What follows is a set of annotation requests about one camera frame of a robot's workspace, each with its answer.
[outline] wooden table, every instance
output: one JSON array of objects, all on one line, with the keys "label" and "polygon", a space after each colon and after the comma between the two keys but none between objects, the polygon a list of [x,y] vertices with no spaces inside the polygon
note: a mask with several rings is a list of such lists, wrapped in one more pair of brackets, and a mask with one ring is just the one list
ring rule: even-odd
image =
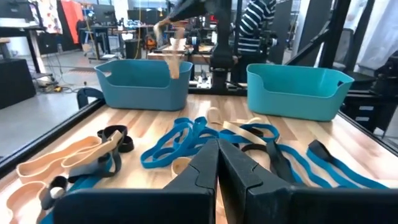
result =
[{"label": "wooden table", "polygon": [[[199,46],[200,52],[209,52],[213,46]],[[171,46],[165,47],[162,49],[162,53],[149,53],[148,59],[154,60],[163,60],[164,57],[172,56],[171,54]],[[187,60],[187,56],[184,54],[177,54],[180,57],[180,60]],[[190,61],[194,64],[202,64],[206,65],[210,62],[210,55],[208,54],[194,54],[191,56]]]},{"label": "wooden table", "polygon": [[[306,157],[305,151],[308,143],[318,139],[335,157],[357,173],[378,180],[387,186],[398,187],[398,172],[394,168],[398,164],[398,158],[339,115],[329,123],[264,116],[249,111],[246,98],[237,96],[189,95],[185,109],[174,112],[116,110],[103,106],[34,157],[59,151],[86,136],[95,136],[97,130],[106,126],[123,124],[128,127],[129,135],[133,138],[136,148],[132,152],[122,154],[123,167],[116,177],[103,179],[96,187],[161,189],[172,180],[170,167],[144,169],[139,161],[140,155],[172,128],[174,119],[178,117],[194,119],[204,116],[211,106],[219,108],[225,119],[228,120],[258,116],[265,122],[273,124],[280,132],[280,143],[294,147],[301,152],[303,157]],[[220,129],[219,126],[210,125],[210,127]],[[265,153],[257,151],[248,153],[268,169],[269,158]],[[324,170],[318,170],[315,166],[312,168],[315,173],[329,180],[330,184],[337,185],[328,175],[325,175]],[[302,178],[308,185],[314,185],[306,174],[302,175]],[[0,180],[1,206],[4,206],[8,195],[20,185],[15,171]],[[0,207],[0,211],[4,212],[5,209]],[[0,214],[0,223],[3,223],[1,219],[5,215]],[[217,215],[217,223],[226,223],[225,217]]]},{"label": "wooden table", "polygon": [[0,44],[6,44],[10,42],[10,38],[0,37]]},{"label": "wooden table", "polygon": [[108,34],[135,34],[136,30],[109,29]]}]

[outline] desk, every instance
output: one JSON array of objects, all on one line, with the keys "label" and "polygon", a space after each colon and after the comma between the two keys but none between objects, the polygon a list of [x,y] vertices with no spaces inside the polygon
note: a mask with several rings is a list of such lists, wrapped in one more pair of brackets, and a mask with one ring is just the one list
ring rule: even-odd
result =
[{"label": "desk", "polygon": [[[47,147],[40,148],[41,151],[34,157],[51,151],[59,151],[86,136],[94,136],[98,130],[106,126],[123,124],[128,127],[129,135],[133,138],[136,148],[127,154],[121,154],[123,166],[116,177],[103,179],[96,187],[161,189],[172,180],[170,167],[144,169],[139,160],[140,155],[172,128],[174,119],[184,116],[191,119],[204,116],[209,107],[215,106],[221,110],[226,119],[248,119],[258,116],[265,122],[273,124],[280,132],[281,143],[294,147],[301,152],[303,157],[306,157],[304,152],[308,143],[318,139],[335,157],[354,171],[390,187],[398,187],[398,172],[394,169],[398,164],[398,157],[340,115],[329,123],[263,116],[249,111],[246,98],[237,96],[189,95],[185,109],[175,112],[117,110],[107,106],[98,106],[100,106],[99,109],[83,121],[70,128],[59,138],[54,139]],[[209,126],[220,129],[217,125]],[[248,153],[260,165],[265,168],[269,167],[267,164],[269,158],[263,152]],[[336,186],[336,183],[328,175],[325,175],[323,170],[317,170],[315,166],[312,168],[314,173]],[[302,175],[302,178],[308,185],[314,185],[309,181],[307,175]],[[0,206],[4,206],[7,196],[20,185],[15,171],[0,180],[0,189],[2,189]],[[226,223],[225,217],[217,215],[217,223]]]},{"label": "desk", "polygon": [[0,27],[0,37],[26,37],[35,71],[41,74],[45,73],[45,67],[37,45],[37,30],[43,30],[43,28],[39,26]]},{"label": "desk", "polygon": [[[200,52],[209,52],[213,48],[213,46],[199,46]],[[172,56],[171,51],[172,48],[170,45],[163,47],[160,49],[162,53],[149,53],[148,59],[152,60],[163,60],[164,57]],[[210,55],[209,54],[194,54],[191,56],[187,56],[184,53],[177,53],[180,57],[180,60],[186,60],[188,62],[192,62],[194,64],[202,64],[207,65],[210,63]]]},{"label": "desk", "polygon": [[97,34],[103,34],[103,44],[104,44],[104,51],[106,51],[107,54],[111,53],[111,48],[109,46],[109,30],[108,29],[117,29],[115,26],[91,26],[90,29],[87,28],[81,28],[80,30],[87,32],[91,32],[93,35],[94,39],[94,48],[95,48],[95,58],[89,58],[92,60],[101,60],[100,58],[100,50],[98,49],[98,41],[96,38]]}]

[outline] laboratory room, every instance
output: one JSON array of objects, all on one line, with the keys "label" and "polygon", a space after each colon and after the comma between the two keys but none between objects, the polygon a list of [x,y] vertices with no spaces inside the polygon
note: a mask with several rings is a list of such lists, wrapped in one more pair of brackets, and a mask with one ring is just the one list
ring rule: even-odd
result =
[{"label": "laboratory room", "polygon": [[0,0],[0,223],[398,223],[397,8]]}]

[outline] computer monitor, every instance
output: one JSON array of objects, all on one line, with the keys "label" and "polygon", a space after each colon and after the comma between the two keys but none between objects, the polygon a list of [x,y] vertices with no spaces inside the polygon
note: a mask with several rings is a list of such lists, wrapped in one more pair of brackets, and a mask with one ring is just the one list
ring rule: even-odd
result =
[{"label": "computer monitor", "polygon": [[28,0],[0,0],[0,18],[34,20]]},{"label": "computer monitor", "polygon": [[98,23],[116,23],[116,15],[114,6],[109,5],[93,5],[95,21]]}]

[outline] black box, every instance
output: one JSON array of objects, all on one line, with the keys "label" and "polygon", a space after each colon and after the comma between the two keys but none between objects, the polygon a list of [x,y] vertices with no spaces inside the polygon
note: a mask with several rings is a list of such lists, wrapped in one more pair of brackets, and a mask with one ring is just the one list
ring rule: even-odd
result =
[{"label": "black box", "polygon": [[25,59],[0,60],[0,109],[36,95]]}]

